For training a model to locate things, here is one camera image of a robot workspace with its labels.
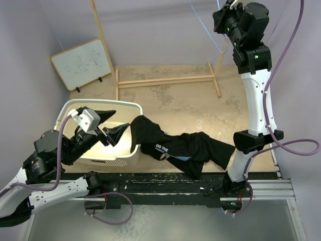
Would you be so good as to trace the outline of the light blue wire hanger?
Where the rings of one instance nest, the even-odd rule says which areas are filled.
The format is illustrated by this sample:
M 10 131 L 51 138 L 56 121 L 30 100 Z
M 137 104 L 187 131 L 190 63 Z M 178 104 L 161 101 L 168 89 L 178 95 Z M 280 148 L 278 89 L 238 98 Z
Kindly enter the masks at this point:
M 191 7 L 191 9 L 193 10 L 194 14 L 196 15 L 197 19 L 199 20 L 200 24 L 202 25 L 202 27 L 204 28 L 205 32 L 207 33 L 207 35 L 209 36 L 209 38 L 211 39 L 211 42 L 215 45 L 215 47 L 217 48 L 217 50 L 219 51 L 220 54 L 225 54 L 228 50 L 228 45 L 227 45 L 227 37 L 225 35 L 223 35 L 224 41 L 225 41 L 225 49 L 222 49 L 219 47 L 218 43 L 215 41 L 215 39 L 213 38 L 213 36 L 210 34 L 208 28 L 206 27 L 206 25 L 204 24 L 204 22 L 202 21 L 201 17 L 199 16 L 198 12 L 196 11 L 195 7 L 192 4 L 191 0 L 188 0 L 188 3 Z

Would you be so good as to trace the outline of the black printed t shirt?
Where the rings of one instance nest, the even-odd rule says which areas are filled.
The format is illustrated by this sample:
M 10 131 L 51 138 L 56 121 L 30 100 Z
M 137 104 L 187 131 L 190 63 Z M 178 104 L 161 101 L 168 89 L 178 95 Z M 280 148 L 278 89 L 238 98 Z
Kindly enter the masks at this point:
M 204 132 L 168 135 L 144 115 L 131 122 L 130 130 L 132 151 L 140 145 L 143 154 L 157 161 L 168 161 L 194 179 L 201 176 L 204 164 L 209 161 L 226 170 L 236 149 Z

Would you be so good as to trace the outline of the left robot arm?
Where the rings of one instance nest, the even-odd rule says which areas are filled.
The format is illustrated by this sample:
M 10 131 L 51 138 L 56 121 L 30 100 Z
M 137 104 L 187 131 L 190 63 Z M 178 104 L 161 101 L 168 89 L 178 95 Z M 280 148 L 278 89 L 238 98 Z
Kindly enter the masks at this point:
M 128 123 L 100 129 L 115 110 L 80 107 L 69 111 L 60 129 L 48 130 L 34 141 L 35 151 L 17 175 L 1 190 L 1 227 L 20 225 L 38 211 L 76 197 L 106 197 L 99 174 L 90 171 L 74 181 L 60 184 L 63 165 L 73 165 L 98 142 L 116 146 Z

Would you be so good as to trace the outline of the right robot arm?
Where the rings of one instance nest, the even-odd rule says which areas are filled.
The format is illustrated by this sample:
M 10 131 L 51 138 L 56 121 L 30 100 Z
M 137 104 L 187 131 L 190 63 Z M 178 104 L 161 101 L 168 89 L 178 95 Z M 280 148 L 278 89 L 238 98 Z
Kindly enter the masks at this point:
M 237 149 L 232 165 L 225 174 L 220 191 L 238 195 L 248 188 L 248 171 L 254 157 L 284 132 L 273 119 L 270 88 L 272 60 L 270 49 L 262 42 L 269 23 L 269 10 L 257 2 L 226 1 L 213 13 L 214 32 L 224 34 L 233 46 L 233 60 L 243 81 L 249 111 L 249 127 L 235 132 Z

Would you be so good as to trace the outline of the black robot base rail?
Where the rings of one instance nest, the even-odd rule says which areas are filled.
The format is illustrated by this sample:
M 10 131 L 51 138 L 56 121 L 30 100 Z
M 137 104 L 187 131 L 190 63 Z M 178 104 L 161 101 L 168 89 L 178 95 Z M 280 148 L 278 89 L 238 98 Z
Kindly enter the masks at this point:
M 224 173 L 203 173 L 192 179 L 185 173 L 101 173 L 99 175 L 107 209 L 122 205 L 202 205 L 217 208 L 223 198 L 236 200 L 250 197 L 249 186 L 241 183 L 236 189 L 223 189 Z

